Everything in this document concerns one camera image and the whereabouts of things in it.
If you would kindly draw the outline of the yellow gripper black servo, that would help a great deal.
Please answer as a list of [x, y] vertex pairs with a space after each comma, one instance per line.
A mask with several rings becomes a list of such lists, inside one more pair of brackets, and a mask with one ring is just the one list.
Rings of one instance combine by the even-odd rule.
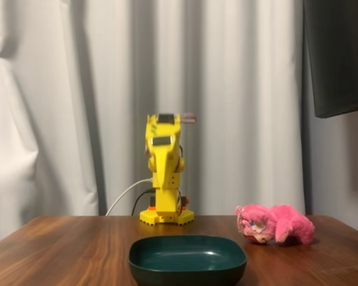
[[148, 150], [154, 153], [155, 171], [153, 172], [153, 187], [161, 190], [177, 189], [179, 175], [177, 166], [180, 151], [178, 136], [156, 135], [148, 136]]

